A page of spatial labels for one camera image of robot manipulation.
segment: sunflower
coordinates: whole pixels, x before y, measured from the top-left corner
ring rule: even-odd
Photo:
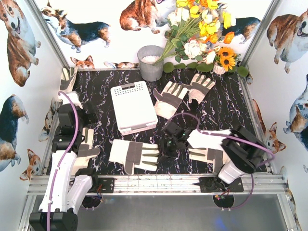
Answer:
[[[228,56],[234,56],[234,50],[229,48],[229,47],[222,47],[218,53],[219,56],[224,56],[224,57],[228,57]]]
[[[220,64],[223,68],[228,71],[229,69],[232,70],[235,66],[235,60],[231,56],[221,56],[220,57]]]

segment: white rose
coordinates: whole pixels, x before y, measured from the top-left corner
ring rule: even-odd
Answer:
[[[168,15],[167,19],[171,22],[171,26],[177,26],[178,21],[177,21],[177,16],[175,12],[172,12]]]
[[[181,21],[181,18],[184,20],[184,21],[187,21],[189,19],[189,10],[183,8],[183,7],[180,7],[180,8],[177,8],[176,9],[176,16],[177,16],[177,19],[178,22]]]
[[[205,58],[205,63],[206,64],[211,64],[216,56],[216,52],[215,51],[211,51],[210,53],[207,54],[206,58]]]
[[[186,43],[184,45],[185,48],[185,54],[190,58],[193,59],[195,58],[197,55],[202,54],[202,51],[200,49],[199,44],[197,43],[196,40],[191,40],[190,42]]]

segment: white wall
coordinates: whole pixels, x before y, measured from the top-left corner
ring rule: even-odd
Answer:
[[[284,14],[300,16],[307,10],[307,7],[306,0],[297,0],[296,4],[293,1],[285,0],[281,3],[273,19]],[[290,36],[293,36],[288,25],[282,25],[280,28],[285,34],[290,33]],[[299,43],[304,44],[306,51],[308,50],[308,37],[302,37]],[[292,122],[293,120],[289,115],[292,104],[303,93],[307,85],[308,53],[291,64],[289,74],[285,72],[285,62],[281,59],[279,59],[278,65],[274,63],[275,54],[276,49],[270,46],[265,33],[248,62],[250,73],[254,79],[249,88],[259,105],[266,128],[269,129],[274,122],[277,122],[277,138],[287,146],[286,149],[276,154],[276,159],[272,164],[276,173],[280,172],[282,166],[286,167],[299,222],[303,230],[308,230],[308,201],[305,194],[308,189],[308,173],[303,169],[303,165],[308,166],[308,153],[294,133],[286,134],[283,130],[283,128],[287,128],[286,121]],[[307,100],[308,98],[304,97],[301,104]],[[301,111],[301,115],[307,116],[304,111]]]
[[[76,50],[71,49],[70,45],[62,42],[49,26],[68,63],[72,66],[74,65],[70,57],[85,60],[88,55],[93,57],[96,68],[106,68],[103,64],[105,61],[113,63],[137,63],[137,51],[141,47],[146,45],[164,47],[166,43],[164,33],[169,29],[167,25],[159,27],[161,31],[159,34],[153,34],[148,27],[138,32],[125,31],[120,27],[119,18],[121,13],[131,2],[132,0],[118,0],[116,2],[88,0],[85,4],[84,1],[80,0],[50,0],[52,8],[65,10],[67,12],[67,19],[73,23],[100,21],[111,25],[111,43],[108,48],[105,48],[103,41],[98,39],[81,46],[81,53],[76,53]],[[175,0],[165,0],[165,2],[173,2],[174,4]],[[228,3],[228,10],[237,18],[256,17],[262,20],[271,0],[225,0],[223,2]],[[43,8],[47,5],[47,0],[37,0],[37,4],[40,8]],[[229,45],[223,43],[217,43],[217,45],[230,46],[243,57],[252,38],[245,44],[240,45],[239,43],[242,41],[241,37],[235,37]],[[174,58],[166,59],[167,61],[176,63]]]
[[[13,167],[9,164],[0,172],[0,230],[3,231],[15,231],[18,229],[26,192],[29,187],[29,181],[22,181],[19,177],[29,165],[27,149],[31,149],[40,158],[43,157],[47,142],[39,142],[38,136],[44,126],[45,116],[49,110],[51,99],[56,96],[56,92],[59,89],[62,71],[61,63],[53,53],[51,46],[42,34],[27,5],[21,0],[17,2],[24,12],[29,25],[32,27],[35,39],[41,42],[41,47],[36,50],[35,55],[35,57],[39,58],[39,64],[37,66],[31,65],[29,69],[31,74],[25,86],[18,86],[13,81],[8,68],[8,31],[4,22],[0,21],[0,111],[3,109],[4,101],[12,94],[15,94],[23,102],[29,117],[28,124],[26,121],[22,121],[21,118],[18,120],[16,152],[21,157],[20,164],[15,161]]]

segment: dog ear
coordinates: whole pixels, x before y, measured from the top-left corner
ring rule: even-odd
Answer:
[[[91,56],[91,55],[89,55],[85,61],[88,61],[88,62],[91,62],[91,63],[92,63],[92,62],[93,62],[93,58],[92,58],[92,56]]]
[[[25,170],[25,171],[20,175],[19,179],[21,179],[21,180],[28,180],[28,179],[29,179],[29,177],[28,177],[28,175],[27,175],[27,170]]]
[[[270,130],[273,132],[276,132],[277,130],[277,122],[273,123],[273,125],[270,127]]]
[[[78,59],[73,58],[73,57],[71,57],[71,60],[72,60],[72,62],[73,62],[74,64],[76,64],[76,63],[79,61]]]
[[[42,132],[40,133],[40,135],[38,137],[38,141],[40,141],[40,142],[48,140],[49,135],[47,134],[47,131],[45,129],[46,128],[44,127]]]

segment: flower bouquet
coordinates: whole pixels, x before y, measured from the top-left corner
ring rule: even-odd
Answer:
[[[220,67],[225,71],[233,69],[238,55],[231,48],[215,46],[218,41],[230,44],[234,37],[234,32],[221,35],[222,27],[228,29],[236,24],[235,17],[227,11],[227,4],[217,3],[217,0],[177,0],[177,8],[168,15],[167,21],[170,31],[165,33],[167,42],[157,62],[175,56],[178,63],[196,60],[198,63],[187,67],[199,66],[201,71],[211,71],[214,67],[213,71],[221,70]],[[164,70],[170,71],[171,65],[166,63]]]

